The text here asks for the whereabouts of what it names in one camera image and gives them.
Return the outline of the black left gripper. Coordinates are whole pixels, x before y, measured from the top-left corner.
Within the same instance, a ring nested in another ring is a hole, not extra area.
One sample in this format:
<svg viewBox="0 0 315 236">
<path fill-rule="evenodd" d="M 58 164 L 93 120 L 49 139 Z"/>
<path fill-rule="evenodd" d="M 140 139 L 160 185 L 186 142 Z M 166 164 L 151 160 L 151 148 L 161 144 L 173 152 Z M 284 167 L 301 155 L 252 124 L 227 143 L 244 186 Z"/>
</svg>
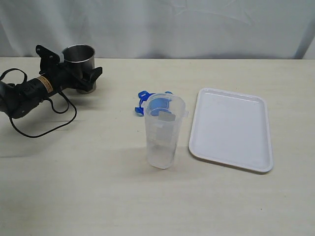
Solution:
<svg viewBox="0 0 315 236">
<path fill-rule="evenodd" d="M 48 69 L 48 81 L 54 91 L 76 89 L 93 91 L 94 83 L 102 75 L 102 67 L 82 69 L 78 65 L 61 63 Z"/>
</svg>

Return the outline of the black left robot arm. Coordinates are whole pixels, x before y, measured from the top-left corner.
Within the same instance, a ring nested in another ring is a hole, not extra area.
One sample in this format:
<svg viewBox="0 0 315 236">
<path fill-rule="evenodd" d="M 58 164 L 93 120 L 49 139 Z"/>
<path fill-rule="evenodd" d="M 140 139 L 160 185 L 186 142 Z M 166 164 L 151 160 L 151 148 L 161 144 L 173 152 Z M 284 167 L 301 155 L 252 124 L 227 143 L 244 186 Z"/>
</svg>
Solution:
<svg viewBox="0 0 315 236">
<path fill-rule="evenodd" d="M 1 82 L 0 110 L 14 119 L 24 117 L 43 100 L 64 89 L 90 91 L 101 74 L 102 67 L 97 67 L 77 78 L 65 63 L 60 63 L 48 67 L 43 74 L 29 81 L 25 74 L 20 84 Z"/>
</svg>

